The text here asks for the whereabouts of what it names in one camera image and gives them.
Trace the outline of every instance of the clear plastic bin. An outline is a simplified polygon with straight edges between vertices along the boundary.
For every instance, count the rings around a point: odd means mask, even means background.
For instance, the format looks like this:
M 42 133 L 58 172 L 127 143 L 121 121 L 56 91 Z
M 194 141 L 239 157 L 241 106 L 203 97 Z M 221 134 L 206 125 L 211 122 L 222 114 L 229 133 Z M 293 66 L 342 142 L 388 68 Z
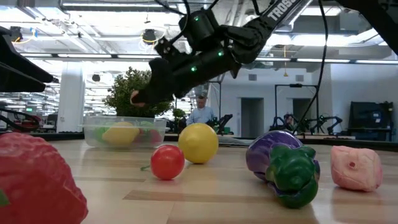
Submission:
M 158 147 L 163 144 L 166 120 L 118 116 L 85 116 L 85 140 L 93 147 Z

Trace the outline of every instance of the man in background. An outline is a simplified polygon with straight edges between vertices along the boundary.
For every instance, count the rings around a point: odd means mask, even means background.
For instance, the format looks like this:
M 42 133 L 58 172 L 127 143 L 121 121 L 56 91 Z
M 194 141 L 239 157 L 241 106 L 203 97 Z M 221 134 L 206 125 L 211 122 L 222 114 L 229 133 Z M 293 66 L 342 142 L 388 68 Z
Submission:
M 197 99 L 197 108 L 194 109 L 187 119 L 187 125 L 194 123 L 207 123 L 212 121 L 214 116 L 213 109 L 206 105 L 206 98 L 204 96 L 199 96 Z

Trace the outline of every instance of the wooden table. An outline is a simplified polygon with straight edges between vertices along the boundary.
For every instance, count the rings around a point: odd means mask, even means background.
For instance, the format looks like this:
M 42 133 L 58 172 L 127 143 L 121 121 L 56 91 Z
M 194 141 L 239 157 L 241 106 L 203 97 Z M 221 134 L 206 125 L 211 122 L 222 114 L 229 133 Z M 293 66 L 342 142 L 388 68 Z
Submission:
M 298 139 L 350 139 L 350 140 L 355 140 L 355 136 L 330 136 L 328 134 L 314 134 L 311 135 L 311 133 L 306 133 L 305 135 L 303 134 L 297 134 L 295 135 L 296 138 Z
M 378 152 L 384 182 L 376 192 L 336 187 L 330 146 L 313 146 L 321 165 L 315 200 L 300 210 L 281 207 L 246 168 L 245 148 L 220 148 L 206 165 L 187 164 L 173 181 L 159 181 L 148 165 L 150 149 L 106 150 L 84 141 L 53 145 L 72 168 L 86 198 L 84 224 L 398 223 L 398 154 Z
M 230 137 L 230 138 L 235 137 L 235 135 L 233 135 L 233 134 L 224 134 L 224 135 L 217 134 L 217 135 L 218 135 L 218 136 L 223 136 L 223 137 Z M 166 133 L 165 136 L 178 136 L 178 134 L 175 134 L 175 133 Z

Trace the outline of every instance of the doorway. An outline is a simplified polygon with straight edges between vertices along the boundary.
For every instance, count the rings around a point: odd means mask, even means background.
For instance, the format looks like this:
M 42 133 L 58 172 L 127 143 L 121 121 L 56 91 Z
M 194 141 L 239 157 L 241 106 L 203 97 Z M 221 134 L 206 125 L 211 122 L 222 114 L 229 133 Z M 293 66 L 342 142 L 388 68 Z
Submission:
M 293 116 L 298 120 L 304 115 L 305 110 L 309 106 L 311 99 L 304 98 L 304 99 L 293 99 Z M 311 109 L 308 111 L 307 115 L 305 116 L 307 119 L 311 119 Z
M 264 134 L 264 99 L 241 99 L 241 137 L 256 138 Z

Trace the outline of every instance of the white pillar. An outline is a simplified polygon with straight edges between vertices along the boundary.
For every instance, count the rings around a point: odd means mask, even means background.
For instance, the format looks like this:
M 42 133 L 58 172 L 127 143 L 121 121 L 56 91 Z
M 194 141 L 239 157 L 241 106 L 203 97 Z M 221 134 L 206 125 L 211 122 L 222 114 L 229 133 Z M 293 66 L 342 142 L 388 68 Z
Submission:
M 85 104 L 85 76 L 82 62 L 64 62 L 61 76 L 57 132 L 82 131 Z

